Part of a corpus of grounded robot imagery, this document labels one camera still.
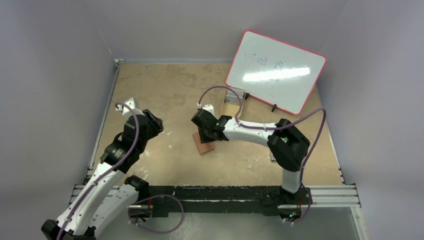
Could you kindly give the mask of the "pink leather card holder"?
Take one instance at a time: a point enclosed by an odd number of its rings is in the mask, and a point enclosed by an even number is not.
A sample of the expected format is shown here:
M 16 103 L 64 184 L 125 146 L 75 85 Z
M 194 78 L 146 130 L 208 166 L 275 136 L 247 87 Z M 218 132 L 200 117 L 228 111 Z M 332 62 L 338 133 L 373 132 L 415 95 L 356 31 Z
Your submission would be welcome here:
M 204 155 L 215 150 L 216 145 L 214 142 L 201 143 L 201 138 L 199 132 L 192 134 L 196 149 L 200 155 Z

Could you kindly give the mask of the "stack of credit cards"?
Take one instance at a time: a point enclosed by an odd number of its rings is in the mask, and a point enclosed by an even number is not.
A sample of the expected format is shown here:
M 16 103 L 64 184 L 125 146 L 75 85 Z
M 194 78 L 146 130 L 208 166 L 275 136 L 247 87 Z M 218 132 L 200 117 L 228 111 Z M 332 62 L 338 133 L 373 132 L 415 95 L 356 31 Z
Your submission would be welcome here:
M 243 104 L 245 99 L 245 90 L 237 87 L 230 87 L 230 90 L 227 89 L 224 97 L 224 103 L 229 105 L 239 106 L 240 103 Z

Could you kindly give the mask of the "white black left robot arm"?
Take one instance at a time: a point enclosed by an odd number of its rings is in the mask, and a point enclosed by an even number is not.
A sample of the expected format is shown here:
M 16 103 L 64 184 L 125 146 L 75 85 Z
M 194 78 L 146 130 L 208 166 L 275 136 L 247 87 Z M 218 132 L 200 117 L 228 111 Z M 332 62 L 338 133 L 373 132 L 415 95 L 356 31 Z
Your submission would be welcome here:
M 126 103 L 119 110 L 127 118 L 123 131 L 104 149 L 100 163 L 76 199 L 56 219 L 44 222 L 41 232 L 48 240 L 95 240 L 129 204 L 148 201 L 147 183 L 137 176 L 106 199 L 115 183 L 139 160 L 148 141 L 164 130 L 163 121 L 148 109 Z

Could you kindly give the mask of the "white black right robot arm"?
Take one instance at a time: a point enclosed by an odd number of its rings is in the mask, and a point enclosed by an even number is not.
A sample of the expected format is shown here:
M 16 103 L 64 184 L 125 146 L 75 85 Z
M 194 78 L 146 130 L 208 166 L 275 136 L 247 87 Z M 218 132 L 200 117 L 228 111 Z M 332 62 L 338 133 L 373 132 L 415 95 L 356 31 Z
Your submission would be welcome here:
M 282 200 L 288 204 L 300 198 L 301 167 L 308 154 L 310 141 L 287 119 L 273 123 L 236 121 L 232 116 L 216 118 L 199 109 L 191 118 L 197 126 L 201 143 L 243 141 L 269 148 L 276 163 L 282 167 Z

